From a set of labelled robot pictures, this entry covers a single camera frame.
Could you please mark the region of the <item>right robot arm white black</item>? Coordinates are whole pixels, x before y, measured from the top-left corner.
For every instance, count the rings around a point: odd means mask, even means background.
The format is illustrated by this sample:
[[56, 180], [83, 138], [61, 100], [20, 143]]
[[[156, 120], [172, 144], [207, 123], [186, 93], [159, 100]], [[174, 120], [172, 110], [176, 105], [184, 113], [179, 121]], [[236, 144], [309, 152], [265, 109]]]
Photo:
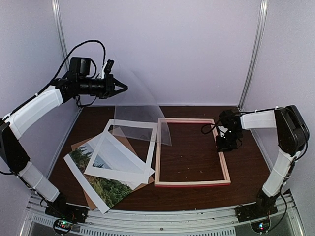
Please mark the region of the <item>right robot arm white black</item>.
[[273, 128], [277, 132], [279, 152], [276, 162], [252, 206], [253, 214], [262, 217], [274, 205], [295, 162], [306, 152], [309, 130], [295, 105], [252, 112], [225, 110], [219, 114], [219, 122], [226, 132], [224, 136], [216, 137], [218, 151], [237, 149], [243, 130]]

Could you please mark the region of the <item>white mat board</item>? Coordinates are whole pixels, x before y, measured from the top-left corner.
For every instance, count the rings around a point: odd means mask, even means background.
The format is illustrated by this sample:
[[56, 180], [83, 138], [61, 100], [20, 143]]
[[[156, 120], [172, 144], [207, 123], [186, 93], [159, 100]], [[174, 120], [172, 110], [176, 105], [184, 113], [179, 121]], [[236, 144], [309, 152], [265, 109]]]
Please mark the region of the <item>white mat board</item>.
[[[150, 143], [146, 161], [118, 141], [109, 131], [110, 126], [150, 129]], [[154, 171], [151, 169], [158, 124], [110, 119], [99, 138], [84, 174], [119, 181], [147, 183]]]

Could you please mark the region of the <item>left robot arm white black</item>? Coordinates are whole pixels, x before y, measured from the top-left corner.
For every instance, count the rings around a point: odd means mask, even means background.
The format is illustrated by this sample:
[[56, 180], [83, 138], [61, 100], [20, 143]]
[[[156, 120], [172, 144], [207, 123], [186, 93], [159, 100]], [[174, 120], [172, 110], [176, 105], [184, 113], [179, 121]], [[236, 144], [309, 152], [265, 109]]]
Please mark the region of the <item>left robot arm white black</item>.
[[80, 95], [107, 99], [127, 91], [128, 86], [114, 78], [113, 60], [103, 63], [100, 74], [90, 74], [91, 58], [72, 57], [69, 70], [62, 78], [53, 79], [39, 93], [0, 120], [0, 156], [15, 175], [47, 202], [59, 218], [71, 213], [66, 197], [31, 162], [20, 144], [22, 135], [54, 108]]

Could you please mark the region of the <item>clear acrylic sheet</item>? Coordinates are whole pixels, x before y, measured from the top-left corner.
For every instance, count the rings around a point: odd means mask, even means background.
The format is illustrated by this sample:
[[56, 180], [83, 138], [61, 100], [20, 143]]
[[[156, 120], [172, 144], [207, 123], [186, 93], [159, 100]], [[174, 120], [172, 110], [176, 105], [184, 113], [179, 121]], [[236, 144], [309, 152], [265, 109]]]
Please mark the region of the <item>clear acrylic sheet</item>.
[[127, 69], [118, 80], [128, 89], [115, 97], [113, 126], [127, 138], [172, 145], [168, 125], [158, 125], [165, 116], [145, 83]]

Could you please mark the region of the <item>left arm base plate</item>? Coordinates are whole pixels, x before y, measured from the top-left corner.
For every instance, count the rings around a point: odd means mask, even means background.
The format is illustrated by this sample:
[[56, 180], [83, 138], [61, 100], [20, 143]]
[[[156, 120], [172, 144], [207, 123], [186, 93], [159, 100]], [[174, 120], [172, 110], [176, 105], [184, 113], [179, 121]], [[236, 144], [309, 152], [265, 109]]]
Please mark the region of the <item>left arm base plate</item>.
[[73, 223], [85, 223], [88, 209], [86, 207], [65, 204], [63, 206], [48, 205], [45, 214], [65, 219]]

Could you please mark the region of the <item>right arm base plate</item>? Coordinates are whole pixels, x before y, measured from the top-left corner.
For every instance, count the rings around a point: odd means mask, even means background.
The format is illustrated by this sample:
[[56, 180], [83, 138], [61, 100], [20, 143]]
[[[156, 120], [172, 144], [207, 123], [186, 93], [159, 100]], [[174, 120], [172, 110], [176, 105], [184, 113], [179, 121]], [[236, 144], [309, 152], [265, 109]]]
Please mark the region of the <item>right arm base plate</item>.
[[278, 212], [276, 206], [272, 206], [269, 209], [260, 209], [257, 204], [238, 205], [235, 208], [235, 213], [239, 222], [252, 221], [258, 218], [267, 217], [270, 214]]

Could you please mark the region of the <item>wooden picture frame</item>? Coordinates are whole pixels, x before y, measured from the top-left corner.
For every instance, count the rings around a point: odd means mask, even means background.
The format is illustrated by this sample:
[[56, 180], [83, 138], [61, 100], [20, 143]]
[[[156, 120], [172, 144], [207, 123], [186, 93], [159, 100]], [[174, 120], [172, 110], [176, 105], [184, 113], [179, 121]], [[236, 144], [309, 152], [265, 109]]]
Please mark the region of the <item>wooden picture frame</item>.
[[231, 183], [225, 155], [223, 152], [218, 152], [221, 170], [223, 173], [223, 180], [208, 180], [208, 181], [161, 181], [160, 180], [160, 164], [161, 164], [161, 135], [162, 125], [168, 123], [178, 124], [208, 124], [211, 125], [214, 140], [218, 135], [215, 128], [215, 121], [213, 118], [159, 118], [157, 123], [157, 144], [156, 144], [156, 158], [155, 158], [155, 187], [210, 187], [210, 186], [225, 186]]

